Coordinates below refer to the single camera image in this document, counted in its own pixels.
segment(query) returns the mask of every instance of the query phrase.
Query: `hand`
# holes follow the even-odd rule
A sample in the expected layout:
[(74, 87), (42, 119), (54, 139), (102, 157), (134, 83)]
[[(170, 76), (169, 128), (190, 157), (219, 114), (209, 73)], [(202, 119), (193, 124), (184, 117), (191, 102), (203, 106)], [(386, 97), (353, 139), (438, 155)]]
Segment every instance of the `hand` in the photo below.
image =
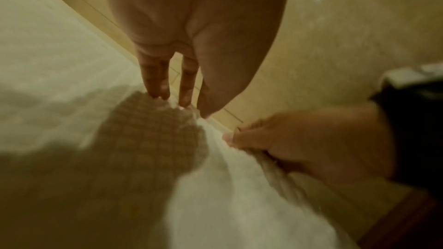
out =
[(134, 42), (149, 94), (167, 99), (169, 60), (183, 54), (179, 104), (203, 84), (202, 117), (222, 109), (250, 83), (280, 25), (286, 0), (108, 0)]
[(286, 169), (328, 183), (389, 178), (395, 170), (392, 132), (373, 102), (280, 113), (246, 124), (223, 139), (236, 148), (265, 150)]

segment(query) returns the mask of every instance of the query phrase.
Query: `mattress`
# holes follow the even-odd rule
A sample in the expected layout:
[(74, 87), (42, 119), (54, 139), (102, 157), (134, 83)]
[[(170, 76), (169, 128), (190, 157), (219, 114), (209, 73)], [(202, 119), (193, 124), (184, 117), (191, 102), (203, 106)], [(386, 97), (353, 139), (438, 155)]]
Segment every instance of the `mattress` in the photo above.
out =
[(0, 54), (0, 247), (356, 248), (62, 1), (0, 0)]

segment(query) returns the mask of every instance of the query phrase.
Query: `beige tile floor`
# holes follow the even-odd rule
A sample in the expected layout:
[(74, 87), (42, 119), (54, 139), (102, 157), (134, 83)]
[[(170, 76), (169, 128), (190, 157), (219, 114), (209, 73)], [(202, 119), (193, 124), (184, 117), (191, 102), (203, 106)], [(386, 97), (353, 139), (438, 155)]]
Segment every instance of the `beige tile floor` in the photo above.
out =
[[(104, 0), (64, 0), (129, 52)], [(233, 129), (281, 110), (361, 101), (379, 75), (443, 58), (443, 0), (288, 0), (275, 43), (256, 77), (216, 114)], [(180, 56), (170, 64), (178, 89)], [(202, 77), (199, 74), (196, 93)], [(324, 212), (358, 239), (408, 189), (385, 181), (331, 187), (295, 175)]]

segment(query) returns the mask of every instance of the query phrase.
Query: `white fabric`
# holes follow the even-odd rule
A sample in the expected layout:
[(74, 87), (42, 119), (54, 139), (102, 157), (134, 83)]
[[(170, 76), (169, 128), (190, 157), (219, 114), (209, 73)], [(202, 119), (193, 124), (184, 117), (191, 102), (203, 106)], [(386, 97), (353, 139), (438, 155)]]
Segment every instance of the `white fabric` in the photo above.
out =
[(60, 0), (0, 0), (0, 247), (354, 248)]

